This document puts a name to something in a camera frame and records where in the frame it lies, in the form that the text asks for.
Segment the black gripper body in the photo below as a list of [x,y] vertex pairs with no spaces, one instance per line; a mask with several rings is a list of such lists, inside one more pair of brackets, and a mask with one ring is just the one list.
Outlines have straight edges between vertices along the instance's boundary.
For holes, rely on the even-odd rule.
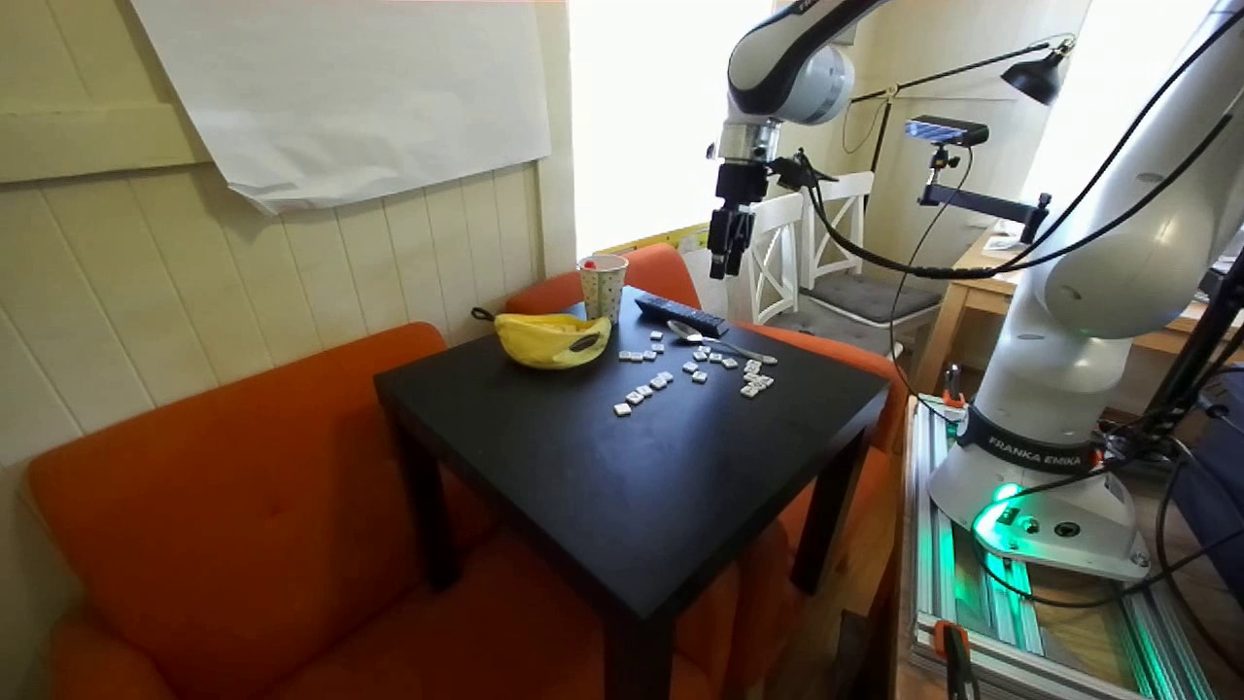
[[762,161],[725,161],[717,176],[712,232],[717,254],[739,254],[751,236],[751,207],[766,199],[766,163]]

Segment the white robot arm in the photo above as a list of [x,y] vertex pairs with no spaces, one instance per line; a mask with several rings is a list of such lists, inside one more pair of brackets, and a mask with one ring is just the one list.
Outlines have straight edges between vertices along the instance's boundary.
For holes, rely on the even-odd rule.
[[[770,136],[848,105],[838,35],[879,0],[788,0],[726,59],[712,267],[731,277],[766,193]],[[1084,199],[1014,259],[1002,334],[931,499],[985,547],[1140,582],[1154,571],[1096,420],[1130,341],[1178,319],[1239,225],[1244,5],[1212,0],[1184,62],[1084,184]]]

